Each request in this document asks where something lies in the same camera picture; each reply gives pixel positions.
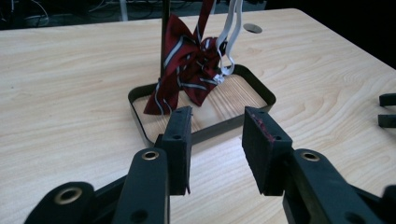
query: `black tray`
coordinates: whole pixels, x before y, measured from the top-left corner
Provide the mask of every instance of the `black tray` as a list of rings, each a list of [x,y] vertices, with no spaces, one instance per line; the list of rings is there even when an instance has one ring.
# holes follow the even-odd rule
[[[265,101],[265,103],[267,103],[267,105],[262,107],[262,109],[268,112],[271,109],[272,105],[274,105],[274,103],[276,102],[276,97],[274,96],[274,94],[267,87],[265,87],[250,72],[250,70],[248,70],[245,66],[241,64],[235,65],[232,76],[235,75],[242,77],[246,81],[246,83],[255,91],[255,93],[258,94]],[[131,104],[132,114],[134,118],[138,121],[139,131],[143,135],[146,145],[148,147],[153,147],[154,143],[148,138],[142,120],[141,118],[139,118],[136,108],[134,107],[134,101],[141,97],[150,96],[152,92],[155,90],[156,85],[157,83],[146,86],[140,86],[132,89],[128,94],[128,99]],[[216,123],[209,127],[193,132],[191,134],[191,142],[193,144],[196,144],[205,141],[206,139],[209,139],[221,133],[228,132],[234,128],[240,127],[243,125],[243,122],[244,122],[243,114],[233,117],[231,119],[220,121],[219,123]]]

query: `red striped tie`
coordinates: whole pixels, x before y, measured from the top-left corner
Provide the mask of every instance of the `red striped tie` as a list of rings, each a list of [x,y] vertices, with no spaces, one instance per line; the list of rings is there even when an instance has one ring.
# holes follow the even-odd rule
[[[178,92],[183,90],[196,105],[217,86],[213,77],[218,73],[220,56],[216,37],[202,40],[214,0],[204,0],[200,17],[192,35],[177,16],[171,15],[165,34],[164,74],[150,95],[144,113],[170,114],[177,108]],[[225,43],[221,46],[224,53]]]

